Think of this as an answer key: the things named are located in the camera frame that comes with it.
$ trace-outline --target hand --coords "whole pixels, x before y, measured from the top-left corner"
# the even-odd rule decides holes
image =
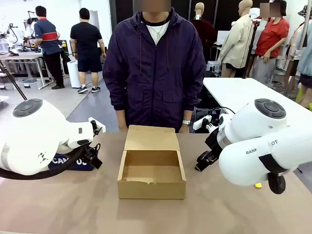
[[[271,52],[268,50],[263,56],[263,62],[266,63],[270,60]]]
[[[119,132],[121,132],[121,133],[127,133],[128,130],[129,129],[128,129],[127,125],[119,126]]]
[[[179,133],[190,133],[190,126],[186,124],[182,124]]]

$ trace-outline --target box flap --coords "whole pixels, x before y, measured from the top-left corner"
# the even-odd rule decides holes
[[[179,151],[174,128],[129,126],[125,150],[172,150]]]

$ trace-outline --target sneaker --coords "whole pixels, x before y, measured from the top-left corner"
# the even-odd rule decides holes
[[[87,91],[88,91],[88,89],[86,86],[84,86],[84,87],[81,86],[80,89],[78,90],[78,93],[83,94],[84,92],[87,92]]]
[[[92,93],[96,93],[98,91],[101,91],[101,88],[100,87],[95,87],[95,88],[92,88]]]
[[[56,86],[53,86],[51,89],[53,89],[53,90],[56,90],[56,89],[65,89],[65,86],[64,86],[64,85],[56,85]]]

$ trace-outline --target cardboard box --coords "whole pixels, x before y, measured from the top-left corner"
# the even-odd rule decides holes
[[[130,126],[119,175],[119,198],[184,199],[186,178],[172,128]]]

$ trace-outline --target blue polo shirt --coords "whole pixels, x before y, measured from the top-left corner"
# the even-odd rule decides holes
[[[42,53],[51,55],[60,52],[59,40],[56,27],[47,19],[39,19],[35,23],[35,34],[37,39],[42,39]]]

